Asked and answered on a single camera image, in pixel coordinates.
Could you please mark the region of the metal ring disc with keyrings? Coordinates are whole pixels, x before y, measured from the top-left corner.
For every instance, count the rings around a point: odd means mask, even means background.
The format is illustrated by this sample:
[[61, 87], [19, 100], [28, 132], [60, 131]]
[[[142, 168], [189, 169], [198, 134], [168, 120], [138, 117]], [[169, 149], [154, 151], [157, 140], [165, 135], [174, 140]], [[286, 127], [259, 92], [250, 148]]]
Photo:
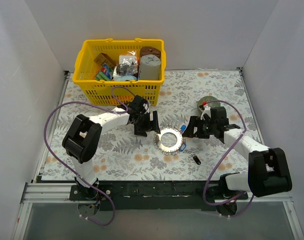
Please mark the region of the metal ring disc with keyrings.
[[186, 149], [186, 141], [182, 136], [182, 129], [166, 127], [156, 133], [154, 137], [155, 147], [165, 155], [175, 155]]

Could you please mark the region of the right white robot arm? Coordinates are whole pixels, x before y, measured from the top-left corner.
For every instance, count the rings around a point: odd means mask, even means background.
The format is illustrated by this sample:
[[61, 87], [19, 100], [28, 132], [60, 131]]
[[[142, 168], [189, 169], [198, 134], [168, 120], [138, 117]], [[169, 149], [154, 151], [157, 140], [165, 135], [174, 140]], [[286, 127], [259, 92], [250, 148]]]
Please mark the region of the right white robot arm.
[[220, 177], [218, 192], [222, 198], [229, 199], [236, 191], [252, 192], [256, 197], [291, 191], [292, 181], [282, 149], [269, 148], [245, 135], [238, 125], [230, 124], [224, 107], [204, 110], [202, 116], [190, 117], [183, 137], [208, 139], [214, 136], [248, 162], [247, 173], [228, 173]]

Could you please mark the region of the blue key tag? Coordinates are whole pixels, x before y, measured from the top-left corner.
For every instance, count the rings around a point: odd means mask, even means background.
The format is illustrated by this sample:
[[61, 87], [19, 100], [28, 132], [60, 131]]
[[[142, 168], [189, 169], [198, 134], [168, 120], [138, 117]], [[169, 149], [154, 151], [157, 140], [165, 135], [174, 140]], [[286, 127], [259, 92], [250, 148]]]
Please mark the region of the blue key tag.
[[181, 132], [183, 133], [186, 130], [186, 128], [187, 128], [186, 125], [182, 125], [181, 128], [180, 128]]

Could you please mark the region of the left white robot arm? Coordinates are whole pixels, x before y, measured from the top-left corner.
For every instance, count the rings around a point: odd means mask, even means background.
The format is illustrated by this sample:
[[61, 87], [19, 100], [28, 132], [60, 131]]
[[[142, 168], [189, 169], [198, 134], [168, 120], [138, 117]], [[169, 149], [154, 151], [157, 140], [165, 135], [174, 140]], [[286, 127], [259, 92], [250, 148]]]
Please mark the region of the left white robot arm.
[[136, 95], [134, 99], [120, 104], [105, 113], [84, 116], [79, 114], [67, 131], [62, 146], [72, 157], [76, 171], [78, 192], [87, 200], [98, 194], [98, 178], [94, 173], [92, 158], [98, 148], [102, 134], [121, 126], [132, 124], [134, 135], [146, 137], [147, 132], [160, 133], [157, 111], [150, 111], [149, 102]]

